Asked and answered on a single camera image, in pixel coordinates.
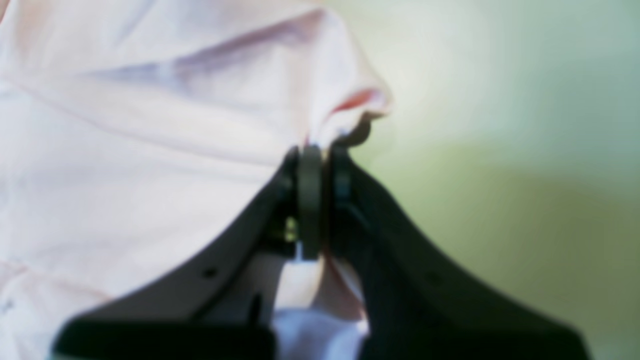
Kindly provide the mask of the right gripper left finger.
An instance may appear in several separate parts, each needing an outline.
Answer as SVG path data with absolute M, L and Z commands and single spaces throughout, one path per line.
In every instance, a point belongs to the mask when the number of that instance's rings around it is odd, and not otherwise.
M 73 317 L 53 359 L 274 360 L 281 272 L 322 250 L 322 184 L 322 151 L 291 148 L 217 239 L 142 289 Z

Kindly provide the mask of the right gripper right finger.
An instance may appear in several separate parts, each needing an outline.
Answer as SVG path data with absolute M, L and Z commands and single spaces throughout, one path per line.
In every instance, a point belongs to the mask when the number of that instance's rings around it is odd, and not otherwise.
M 459 267 L 393 196 L 330 150 L 329 241 L 361 283 L 369 333 L 360 360 L 587 360 L 580 335 Z

